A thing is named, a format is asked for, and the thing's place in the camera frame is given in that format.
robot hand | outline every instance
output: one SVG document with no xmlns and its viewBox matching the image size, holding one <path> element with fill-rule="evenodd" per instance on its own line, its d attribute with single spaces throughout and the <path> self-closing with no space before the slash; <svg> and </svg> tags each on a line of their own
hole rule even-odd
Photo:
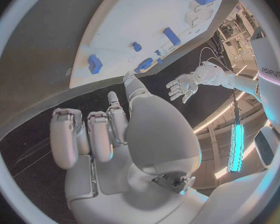
<svg viewBox="0 0 280 224">
<path fill-rule="evenodd" d="M 194 74 L 183 74 L 169 82 L 166 87 L 169 89 L 170 100 L 175 100 L 177 97 L 184 95 L 182 102 L 187 100 L 197 92 L 198 85 Z"/>
</svg>

